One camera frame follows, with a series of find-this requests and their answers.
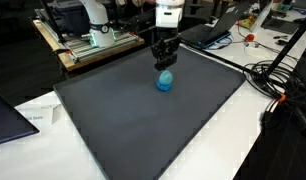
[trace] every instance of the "black cable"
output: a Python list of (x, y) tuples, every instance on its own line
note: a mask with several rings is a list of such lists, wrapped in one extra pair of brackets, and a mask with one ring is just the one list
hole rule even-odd
[(235, 43), (245, 43), (245, 41), (235, 41), (235, 42), (232, 42), (232, 44), (235, 44)]
[(149, 28), (146, 28), (146, 29), (144, 29), (144, 30), (142, 30), (142, 31), (140, 31), (140, 32), (137, 32), (136, 35), (140, 35), (140, 34), (146, 32), (146, 31), (150, 31), (150, 30), (153, 30), (153, 29), (155, 29), (155, 28), (156, 28), (155, 25), (154, 25), (154, 26), (150, 26)]
[(143, 8), (143, 7), (140, 7), (140, 1), (138, 0), (138, 1), (137, 1), (137, 11), (138, 11), (139, 14), (142, 13), (142, 8)]
[[(284, 92), (280, 92), (274, 85), (274, 82), (269, 78), (266, 70), (271, 65), (271, 60), (261, 61), (256, 64), (247, 64), (245, 67), (251, 66), (251, 70), (256, 72), (255, 74), (247, 74), (243, 71), (246, 80), (252, 87), (258, 90), (260, 93), (275, 99), (268, 112), (271, 113), (271, 109), (277, 102), (289, 107), (289, 110), (293, 113), (294, 108), (292, 106), (306, 107), (306, 82), (298, 71), (285, 64), (281, 63), (285, 67), (278, 66), (271, 77), (278, 79), (282, 83)], [(285, 94), (285, 100), (281, 100), (282, 94)]]
[[(272, 51), (272, 52), (275, 52), (275, 53), (277, 53), (277, 54), (279, 54), (281, 51), (279, 51), (279, 50), (277, 50), (277, 49), (274, 49), (274, 48), (271, 48), (271, 47), (268, 47), (268, 46), (266, 46), (266, 45), (263, 45), (263, 44), (261, 44), (261, 43), (259, 43), (259, 42), (257, 42), (257, 41), (254, 41), (255, 43), (258, 43), (260, 46), (262, 46), (262, 47), (264, 47), (264, 48), (266, 48), (266, 49), (268, 49), (268, 50), (270, 50), (270, 51)], [(286, 55), (287, 57), (289, 57), (289, 58), (292, 58), (292, 59), (294, 59), (296, 62), (299, 62), (299, 59), (297, 59), (297, 58), (295, 58), (295, 57), (293, 57), (293, 56), (290, 56), (290, 55)]]
[(136, 16), (134, 16), (134, 17), (132, 17), (131, 19), (129, 19), (126, 23), (125, 23), (125, 25), (123, 26), (123, 28), (122, 28), (122, 32), (123, 33), (126, 33), (127, 31), (131, 31), (131, 30), (133, 30), (133, 29), (135, 29), (135, 28), (137, 28), (139, 25), (140, 25), (140, 23), (144, 23), (144, 21), (143, 21), (143, 19), (138, 19), (139, 17), (141, 17), (141, 18), (147, 18), (147, 16), (149, 16), (149, 13), (150, 12), (152, 12), (152, 11), (155, 11), (155, 8), (153, 8), (153, 9), (150, 9), (150, 10), (148, 10), (148, 11), (146, 11), (145, 13), (142, 13), (142, 14), (140, 14), (140, 15), (136, 15)]

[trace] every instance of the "blue plastic toy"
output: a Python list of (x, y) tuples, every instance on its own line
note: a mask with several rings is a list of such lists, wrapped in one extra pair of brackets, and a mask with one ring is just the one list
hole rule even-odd
[(172, 87), (173, 75), (170, 71), (164, 70), (156, 82), (157, 88), (161, 91), (168, 91)]

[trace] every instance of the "laptop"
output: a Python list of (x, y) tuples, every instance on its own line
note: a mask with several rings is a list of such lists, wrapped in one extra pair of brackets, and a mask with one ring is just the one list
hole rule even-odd
[(293, 7), (301, 8), (301, 9), (306, 9), (306, 0), (293, 0), (291, 2), (291, 5)]
[(0, 96), (0, 144), (38, 132), (35, 126)]
[(295, 22), (272, 18), (272, 14), (273, 11), (271, 10), (264, 23), (262, 24), (262, 28), (290, 35), (294, 34), (295, 31), (298, 29), (299, 24)]
[(181, 40), (184, 44), (194, 44), (201, 48), (209, 48), (215, 42), (230, 36), (229, 30), (248, 8), (249, 1), (230, 3), (226, 13), (223, 14), (214, 27), (204, 24), (197, 25), (181, 32)]

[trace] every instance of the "table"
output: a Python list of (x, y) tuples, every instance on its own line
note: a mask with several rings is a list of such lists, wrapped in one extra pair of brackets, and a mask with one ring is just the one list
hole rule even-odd
[[(52, 37), (50, 32), (41, 24), (40, 20), (33, 20), (32, 25), (34, 26), (36, 31), (38, 31), (38, 33), (41, 34), (41, 36), (49, 44), (52, 51), (62, 48), (60, 46), (60, 44)], [(135, 48), (135, 47), (140, 46), (142, 44), (144, 44), (144, 39), (139, 38), (138, 41), (135, 41), (132, 44), (122, 46), (121, 48), (115, 49), (113, 51), (105, 52), (103, 54), (95, 55), (94, 57), (92, 57), (91, 59), (89, 59), (87, 61), (81, 61), (81, 62), (78, 62), (78, 63), (74, 63), (73, 60), (68, 58), (65, 53), (59, 54), (58, 55), (58, 60), (59, 60), (60, 65), (63, 66), (64, 70), (73, 71), (75, 69), (79, 69), (81, 67), (84, 67), (86, 65), (89, 65), (89, 64), (97, 62), (97, 61), (100, 61), (102, 59), (113, 56), (115, 54), (118, 54), (118, 53), (127, 51), (129, 49)]]
[[(288, 12), (289, 17), (284, 18), (286, 21), (293, 21), (294, 19), (299, 19), (299, 18), (304, 18), (305, 16), (301, 15), (300, 13), (296, 11), (289, 11)], [(242, 35), (247, 36), (248, 34), (251, 34), (251, 32), (248, 29), (240, 27), (240, 32)], [(238, 42), (238, 41), (243, 41), (244, 38), (238, 33), (238, 26), (234, 25), (231, 28), (231, 33), (233, 37), (233, 42)], [(277, 49), (281, 51), (283, 49), (283, 46), (279, 46), (275, 44), (277, 41), (276, 39), (273, 39), (273, 36), (283, 36), (287, 35), (284, 33), (279, 33), (276, 31), (268, 30), (268, 29), (263, 29), (259, 28), (255, 33), (252, 33), (255, 36), (255, 41), (258, 41), (259, 43)], [(301, 37), (301, 39), (294, 45), (293, 49), (288, 53), (288, 55), (293, 56), (297, 59), (300, 59), (303, 52), (305, 51), (306, 48), (306, 32), (304, 35)], [(264, 60), (263, 58), (256, 58), (252, 57), (249, 55), (245, 54), (245, 45), (243, 43), (232, 43), (228, 47), (225, 47), (221, 50), (208, 50), (208, 52), (211, 52), (217, 56), (220, 56), (222, 58), (225, 58), (229, 61), (232, 61), (238, 65), (245, 66), (248, 63), (257, 63), (259, 61)], [(271, 52), (269, 50), (265, 50), (267, 53), (269, 53), (273, 58), (277, 56), (276, 53)], [(291, 66), (296, 65), (296, 61), (292, 58), (286, 57), (282, 61), (286, 64), (289, 64)]]
[[(265, 30), (259, 30), (256, 37), (266, 37), (267, 42), (261, 42), (273, 45), (274, 41), (265, 33)], [(232, 45), (214, 53), (241, 65), (261, 60), (239, 54), (241, 45)], [(289, 54), (299, 58), (305, 47), (306, 34)], [(260, 134), (259, 120), (271, 101), (245, 82), (160, 179), (232, 179)], [(47, 103), (60, 104), (55, 93), (51, 92), (17, 108)], [(36, 124), (41, 130), (40, 134), (0, 145), (0, 179), (104, 179), (63, 108), (57, 112), (57, 116), (58, 120), (51, 126)]]

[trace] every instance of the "white robot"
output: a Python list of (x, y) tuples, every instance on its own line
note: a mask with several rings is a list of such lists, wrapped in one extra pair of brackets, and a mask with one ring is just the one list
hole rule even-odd
[[(113, 29), (107, 17), (107, 12), (103, 4), (110, 0), (80, 0), (84, 5), (90, 18), (90, 40), (94, 47), (111, 46), (115, 42)], [(115, 0), (123, 5), (126, 1)], [(177, 50), (179, 40), (177, 39), (178, 23), (182, 18), (182, 9), (185, 0), (156, 0), (156, 27), (158, 41), (152, 46), (154, 57), (158, 63), (167, 64), (167, 60), (173, 52)]]

